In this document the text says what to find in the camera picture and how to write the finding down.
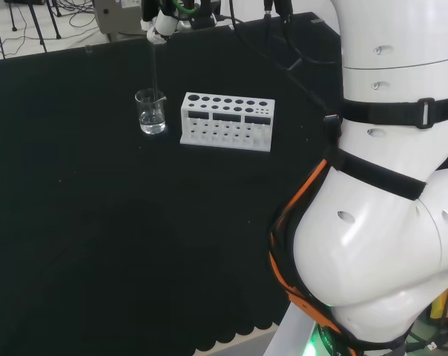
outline strap buckle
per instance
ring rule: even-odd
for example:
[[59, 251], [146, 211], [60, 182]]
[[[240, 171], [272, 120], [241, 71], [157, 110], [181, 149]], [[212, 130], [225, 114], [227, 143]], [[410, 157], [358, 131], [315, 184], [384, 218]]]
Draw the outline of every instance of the strap buckle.
[[437, 122], [437, 107], [435, 99], [424, 98], [418, 100], [418, 115], [420, 121], [417, 123], [416, 127], [421, 130], [432, 128]]

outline circular hole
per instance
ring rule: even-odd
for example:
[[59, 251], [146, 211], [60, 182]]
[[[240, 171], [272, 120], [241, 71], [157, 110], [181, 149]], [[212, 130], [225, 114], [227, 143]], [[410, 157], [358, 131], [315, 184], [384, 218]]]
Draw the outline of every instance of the circular hole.
[[448, 225], [448, 213], [445, 210], [441, 212], [441, 217], [443, 217], [444, 222]]
[[371, 128], [367, 131], [367, 134], [372, 137], [379, 138], [379, 137], [385, 137], [387, 135], [387, 132], [380, 128]]
[[355, 217], [353, 217], [350, 213], [346, 213], [345, 211], [339, 211], [337, 213], [340, 219], [348, 224], [354, 224], [356, 222]]

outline black strap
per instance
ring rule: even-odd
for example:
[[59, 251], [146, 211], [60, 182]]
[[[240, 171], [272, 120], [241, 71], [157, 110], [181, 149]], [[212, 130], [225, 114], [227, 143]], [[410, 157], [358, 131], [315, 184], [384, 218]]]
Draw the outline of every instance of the black strap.
[[356, 340], [351, 337], [347, 337], [343, 333], [338, 334], [327, 327], [323, 328], [324, 332], [328, 332], [331, 334], [333, 340], [336, 340], [340, 345], [344, 345], [345, 347], [353, 349], [355, 351], [374, 351], [385, 349], [398, 350], [402, 348], [405, 349], [405, 340], [407, 339], [407, 336], [409, 336], [411, 330], [412, 327], [410, 326], [409, 330], [407, 330], [405, 334], [393, 341], [389, 341], [388, 343], [370, 343], [369, 341]]
[[424, 191], [425, 182], [391, 171], [332, 146], [325, 159], [337, 171], [408, 200], [416, 200]]
[[374, 125], [402, 125], [431, 128], [437, 122], [448, 120], [448, 99], [433, 98], [418, 102], [353, 102], [344, 100], [344, 119]]

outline cable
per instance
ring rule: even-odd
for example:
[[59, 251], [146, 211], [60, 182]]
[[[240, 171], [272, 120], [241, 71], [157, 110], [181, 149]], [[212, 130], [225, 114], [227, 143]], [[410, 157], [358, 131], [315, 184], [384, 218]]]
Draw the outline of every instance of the cable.
[[[22, 38], [23, 38], [23, 42], [22, 42], [22, 43], [19, 45], [19, 47], [16, 49], [16, 52], [15, 52], [15, 53], [6, 53], [6, 54], [4, 54], [4, 53], [2, 53], [1, 48], [0, 48], [0, 53], [2, 53], [5, 57], [6, 57], [6, 56], [15, 56], [15, 55], [18, 53], [19, 49], [24, 45], [24, 42], [26, 41], [26, 29], [27, 29], [27, 23], [26, 23], [26, 20], [24, 19], [24, 16], [23, 16], [23, 13], [22, 13], [22, 9], [20, 9], [19, 6], [18, 6], [17, 4], [14, 4], [14, 5], [15, 5], [16, 8], [18, 9], [19, 14], [20, 14], [20, 16], [22, 17], [23, 22], [24, 22], [23, 36], [17, 37], [17, 38], [15, 38], [15, 39], [20, 39], [20, 38], [22, 37]], [[4, 41], [1, 43], [1, 46], [0, 46], [0, 47], [3, 47], [4, 43], [5, 43], [7, 40], [10, 40], [10, 39], [4, 39]]]
[[157, 3], [158, 7], [160, 8], [160, 10], [162, 11], [163, 14], [165, 14], [166, 16], [170, 16], [175, 20], [178, 21], [189, 21], [190, 17], [180, 17], [180, 16], [176, 16], [174, 13], [167, 11], [162, 3], [160, 2], [160, 0], [155, 0], [155, 2]]
[[[224, 16], [224, 15], [217, 16], [217, 21], [222, 21], [221, 19], [232, 20], [232, 17]], [[239, 20], [239, 19], [236, 19], [236, 22], [239, 22], [241, 24], [245, 24], [244, 21]], [[270, 32], [270, 27], [267, 26], [266, 39], [269, 36], [269, 32]], [[336, 64], [338, 64], [338, 62], [335, 62], [335, 61], [319, 61], [317, 59], [313, 59], [310, 56], [307, 56], [306, 54], [301, 53], [300, 50], [298, 50], [298, 48], [295, 46], [295, 44], [292, 41], [292, 39], [290, 38], [287, 30], [283, 30], [283, 35], [285, 36], [284, 39], [279, 37], [279, 36], [276, 36], [276, 35], [273, 35], [272, 38], [278, 39], [278, 40], [280, 40], [282, 42], [286, 42], [287, 45], [290, 47], [290, 49], [293, 50], [300, 57], [300, 59], [302, 59], [303, 61], [307, 61], [308, 63], [312, 63], [313, 65], [336, 65]]]
[[138, 33], [123, 33], [123, 32], [119, 32], [119, 34], [123, 35], [123, 36], [135, 36], [135, 37], [146, 37], [147, 35], [140, 35]]
[[312, 63], [313, 65], [336, 65], [337, 62], [319, 61], [301, 53], [300, 50], [298, 50], [289, 33], [289, 25], [291, 24], [292, 19], [293, 16], [290, 16], [288, 21], [284, 21], [283, 19], [281, 21], [283, 36], [285, 37], [286, 43], [290, 47], [290, 49], [293, 50], [303, 61], [307, 61], [308, 63]]
[[[89, 31], [91, 31], [91, 30], [95, 30], [96, 28], [99, 28], [99, 26], [95, 26], [95, 27], [89, 28], [88, 30], [86, 30], [86, 31], [84, 31], [84, 32], [82, 32], [82, 33], [77, 33], [77, 34], [75, 34], [75, 35], [71, 35], [71, 36], [67, 36], [67, 37], [62, 37], [61, 39], [70, 39], [71, 37], [82, 36], [84, 33], [89, 32]], [[39, 40], [39, 38], [36, 38], [36, 37], [29, 37], [29, 36], [20, 36], [20, 37], [16, 37], [16, 38], [14, 38], [14, 39], [23, 39], [23, 38], [25, 38], [25, 39], [36, 39], [36, 40]], [[5, 42], [8, 41], [8, 40], [14, 40], [14, 39], [5, 39], [5, 40], [3, 41], [3, 43], [5, 43]], [[45, 40], [45, 41], [53, 41], [53, 40], [60, 41], [60, 40], [58, 40], [56, 37], [54, 37], [54, 38], [50, 38], [50, 39], [44, 39], [44, 40]]]
[[[68, 6], [65, 6], [65, 5], [62, 3], [62, 0], [58, 0], [58, 6], [59, 6], [60, 8], [62, 8], [63, 10], [67, 10], [67, 11], [69, 11], [69, 10], [71, 9], [71, 10], [76, 10], [76, 11], [77, 11], [77, 12], [75, 12], [75, 13], [69, 13], [69, 14], [62, 15], [62, 16], [72, 16], [72, 17], [70, 18], [70, 20], [72, 20], [72, 18], [73, 18], [75, 15], [77, 15], [78, 13], [89, 13], [89, 12], [86, 12], [85, 10], [83, 10], [83, 9], [85, 8], [85, 6], [87, 6], [87, 8], [92, 7], [92, 1], [91, 1], [91, 0], [84, 2], [84, 4], [70, 3], [68, 0], [65, 0], [65, 1], [69, 4]], [[19, 13], [20, 13], [20, 16], [22, 17], [22, 20], [23, 20], [23, 22], [24, 22], [23, 36], [16, 37], [16, 38], [11, 38], [11, 39], [5, 39], [5, 40], [1, 43], [1, 46], [0, 46], [0, 53], [2, 53], [2, 51], [1, 51], [1, 47], [2, 47], [2, 45], [4, 45], [4, 43], [5, 43], [6, 41], [13, 41], [13, 40], [17, 40], [17, 39], [23, 39], [23, 42], [19, 45], [19, 47], [18, 47], [18, 49], [16, 50], [15, 53], [8, 53], [8, 54], [5, 54], [5, 56], [14, 56], [14, 55], [16, 55], [16, 54], [19, 52], [20, 48], [24, 45], [26, 39], [35, 39], [35, 40], [39, 40], [39, 38], [36, 38], [36, 37], [29, 37], [29, 36], [26, 36], [27, 22], [26, 22], [26, 20], [24, 19], [22, 9], [21, 9], [17, 4], [14, 4], [14, 5], [15, 5], [16, 8], [18, 9], [18, 11], [19, 11]], [[71, 25], [72, 27], [81, 28], [81, 27], [85, 27], [85, 26], [91, 24], [92, 21], [90, 21], [90, 22], [88, 22], [87, 24], [82, 25], [82, 26], [76, 26], [76, 25], [73, 25], [73, 24], [71, 24], [71, 23], [70, 23], [70, 25]], [[84, 33], [87, 33], [87, 32], [89, 32], [89, 31], [91, 31], [91, 30], [95, 30], [96, 28], [98, 28], [98, 26], [89, 28], [89, 29], [87, 29], [86, 31], [84, 31], [84, 32], [82, 32], [82, 33], [77, 33], [77, 34], [75, 34], [75, 35], [62, 37], [61, 39], [70, 39], [71, 37], [82, 36]], [[44, 39], [44, 40], [45, 40], [45, 41], [52, 41], [52, 40], [57, 40], [57, 38]]]
[[419, 341], [417, 343], [406, 343], [406, 351], [407, 352], [418, 351], [418, 350], [425, 348], [429, 344], [433, 343], [440, 336], [441, 330], [445, 326], [445, 322], [447, 321], [447, 315], [448, 315], [448, 295], [447, 295], [447, 299], [445, 300], [444, 311], [443, 311], [443, 314], [441, 315], [440, 326], [437, 329], [437, 331], [428, 340], [424, 340], [421, 337], [417, 336], [416, 334], [412, 333], [411, 336], [414, 339], [419, 340]]
[[178, 0], [172, 0], [172, 1], [173, 1], [174, 6], [177, 7], [177, 10], [178, 10], [179, 13], [185, 13], [185, 14], [187, 14], [187, 15], [191, 15], [192, 13], [195, 13], [195, 12], [196, 12], [196, 9], [195, 9], [195, 8], [187, 9], [186, 7], [182, 6], [182, 5], [178, 2]]
[[334, 111], [330, 110], [327, 106], [326, 103], [324, 102], [323, 99], [321, 99], [317, 94], [313, 93], [313, 91], [309, 90], [307, 87], [305, 87], [303, 84], [301, 84], [294, 76], [292, 76], [290, 74], [290, 72], [288, 72], [287, 68], [282, 66], [281, 64], [279, 64], [278, 62], [276, 62], [275, 60], [273, 60], [272, 58], [270, 58], [269, 56], [267, 56], [266, 54], [264, 54], [263, 52], [261, 52], [260, 50], [258, 50], [254, 45], [250, 44], [249, 42], [247, 42], [242, 35], [240, 34], [240, 31], [237, 29], [237, 23], [236, 23], [236, 19], [235, 19], [235, 14], [234, 14], [234, 1], [233, 0], [229, 0], [229, 8], [231, 11], [231, 20], [232, 20], [232, 25], [234, 26], [234, 32], [237, 35], [237, 38], [248, 48], [250, 48], [251, 50], [253, 50], [256, 54], [258, 54], [260, 57], [266, 59], [267, 61], [271, 62], [278, 70], [281, 70], [285, 73], [286, 77], [288, 79], [290, 79], [296, 86], [298, 86], [310, 99], [310, 101], [317, 106], [319, 109], [323, 110], [325, 114], [329, 115], [329, 114], [333, 114]]

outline water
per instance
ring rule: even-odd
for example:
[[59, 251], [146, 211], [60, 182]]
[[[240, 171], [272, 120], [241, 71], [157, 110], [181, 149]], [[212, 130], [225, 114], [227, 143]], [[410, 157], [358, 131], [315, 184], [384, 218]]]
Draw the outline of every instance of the water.
[[140, 115], [140, 127], [142, 131], [149, 135], [159, 134], [165, 130], [165, 117], [162, 113], [146, 111]]

